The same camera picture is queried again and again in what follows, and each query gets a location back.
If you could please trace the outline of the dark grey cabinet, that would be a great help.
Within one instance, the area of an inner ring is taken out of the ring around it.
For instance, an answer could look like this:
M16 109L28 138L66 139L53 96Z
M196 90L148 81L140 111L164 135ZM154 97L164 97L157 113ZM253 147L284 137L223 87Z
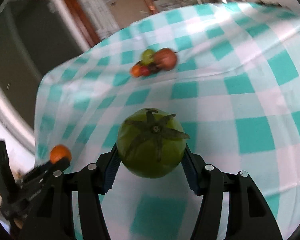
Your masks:
M7 2L0 13L0 88L31 128L43 76L82 52L52 0Z

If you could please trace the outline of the red apple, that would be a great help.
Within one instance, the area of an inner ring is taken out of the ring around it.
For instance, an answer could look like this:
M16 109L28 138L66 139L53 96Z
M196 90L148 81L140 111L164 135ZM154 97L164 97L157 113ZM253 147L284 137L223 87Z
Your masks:
M173 50L163 48L154 54L153 61L159 69L169 71L174 69L177 65L178 57Z

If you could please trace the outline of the teal white checkered tablecloth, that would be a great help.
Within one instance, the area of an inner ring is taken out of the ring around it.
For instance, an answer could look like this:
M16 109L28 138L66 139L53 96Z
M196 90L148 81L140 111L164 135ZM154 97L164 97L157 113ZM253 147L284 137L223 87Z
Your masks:
M143 65L176 52L174 69ZM141 76L147 66L150 76ZM175 113L193 153L247 171L287 239L300 224L300 14L254 3L202 4L131 24L47 73L35 111L36 164L63 144L69 172L114 145L120 124L153 107Z

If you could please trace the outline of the orange tangerine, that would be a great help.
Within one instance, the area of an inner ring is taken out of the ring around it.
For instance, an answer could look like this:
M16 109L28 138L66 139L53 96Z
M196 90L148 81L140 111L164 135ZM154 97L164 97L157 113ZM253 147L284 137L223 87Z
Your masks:
M72 155L70 150L64 145L56 145L50 151L50 162L52 164L55 164L63 158L66 158L66 160L69 162L72 160Z

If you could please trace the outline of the small red fruit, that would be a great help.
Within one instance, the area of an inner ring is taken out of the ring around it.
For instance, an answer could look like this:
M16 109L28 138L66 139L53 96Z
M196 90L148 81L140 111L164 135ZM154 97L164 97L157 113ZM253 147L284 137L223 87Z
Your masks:
M139 68L139 71L140 71L141 76L150 76L151 75L151 71L149 70L149 68L147 66L141 66Z

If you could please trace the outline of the wooden door frame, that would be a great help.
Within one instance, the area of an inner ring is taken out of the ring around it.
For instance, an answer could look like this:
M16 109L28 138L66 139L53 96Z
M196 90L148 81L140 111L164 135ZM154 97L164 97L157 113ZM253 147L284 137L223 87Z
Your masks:
M78 0L63 0L66 7L68 8L71 17L73 18L76 27L82 34L83 38L87 42L90 48L94 47L96 44L100 43L101 40L89 20L88 16L85 14L82 6Z

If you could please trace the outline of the small green fruit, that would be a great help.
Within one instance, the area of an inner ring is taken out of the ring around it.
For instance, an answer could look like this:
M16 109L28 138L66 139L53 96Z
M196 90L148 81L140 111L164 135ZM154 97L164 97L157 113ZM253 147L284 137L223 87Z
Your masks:
M152 49L146 49L141 55L141 62L143 65L149 65L154 60L155 51Z

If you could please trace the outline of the large green tomato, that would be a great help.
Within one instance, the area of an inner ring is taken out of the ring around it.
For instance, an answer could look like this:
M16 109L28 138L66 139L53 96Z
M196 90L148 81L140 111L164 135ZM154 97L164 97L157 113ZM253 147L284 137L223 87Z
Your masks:
M174 113L143 108L123 121L116 146L130 172L141 178L157 179L179 165L190 136L175 117Z

